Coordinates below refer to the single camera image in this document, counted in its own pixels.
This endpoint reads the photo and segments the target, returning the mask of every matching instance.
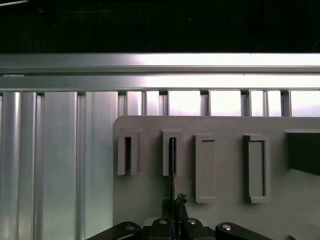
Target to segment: metal slat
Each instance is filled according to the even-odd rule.
[[[168,116],[168,94],[159,95],[159,115]]]
[[[170,116],[200,116],[200,91],[169,91],[168,105]]]
[[[2,73],[319,72],[319,54],[152,53],[4,54]]]
[[[241,116],[240,91],[209,91],[210,116]]]
[[[159,91],[145,92],[145,115],[158,116],[159,115]]]
[[[126,93],[126,114],[143,115],[143,94],[141,91],[128,91]]]
[[[281,117],[280,91],[249,91],[249,116]]]
[[[290,91],[292,117],[320,117],[320,91]]]
[[[0,239],[18,237],[21,93],[4,92],[1,114]]]
[[[75,239],[85,239],[86,96],[77,97]]]
[[[85,239],[112,226],[117,92],[85,95]]]
[[[36,96],[35,118],[35,159],[33,182],[33,240],[42,240],[43,207],[44,207],[44,127],[45,97]]]
[[[166,74],[166,75],[80,75],[3,76],[3,91],[103,92],[193,90],[310,90],[320,88],[319,75],[303,74]]]
[[[44,94],[42,239],[74,239],[77,94]]]
[[[37,94],[21,96],[18,239],[32,240]]]

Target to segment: dark background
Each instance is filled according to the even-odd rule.
[[[316,53],[318,41],[320,0],[33,0],[0,7],[0,53]]]

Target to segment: gray mounting board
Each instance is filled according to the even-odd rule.
[[[123,132],[137,133],[131,141],[138,142],[118,148],[130,136]],[[133,221],[143,226],[146,219],[161,216],[162,199],[169,195],[164,145],[168,137],[174,137],[179,173],[175,194],[187,194],[189,217],[205,220],[211,228],[233,222],[274,240],[287,235],[319,240],[320,176],[299,166],[308,162],[310,168],[319,169],[320,151],[294,158],[296,169],[290,169],[293,154],[289,154],[288,139],[294,133],[304,140],[301,146],[310,144],[305,139],[312,134],[312,143],[318,147],[320,119],[119,117],[114,124],[115,149],[129,153],[118,152],[115,159],[113,224]],[[299,144],[294,148],[295,155],[303,155]]]

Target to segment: horizontal metal beam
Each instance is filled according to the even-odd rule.
[[[171,74],[106,76],[0,77],[0,91],[90,92],[141,90],[311,90],[320,89],[320,75]]]
[[[4,3],[0,3],[0,7],[9,6],[9,5],[16,5],[16,4],[25,4],[28,2],[29,2],[28,0],[4,2]]]
[[[320,54],[0,54],[0,73],[317,73]]]

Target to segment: metal screw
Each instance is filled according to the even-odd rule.
[[[194,220],[194,219],[189,219],[188,220],[188,224],[192,224],[192,225],[194,225],[194,224],[196,224],[197,222],[196,222],[196,220]]]
[[[128,230],[128,231],[131,231],[131,230],[133,230],[133,229],[135,229],[135,227],[132,226],[132,225],[128,225],[128,226],[125,228],[125,230]]]
[[[230,231],[232,229],[229,225],[223,225],[222,228],[227,231]]]

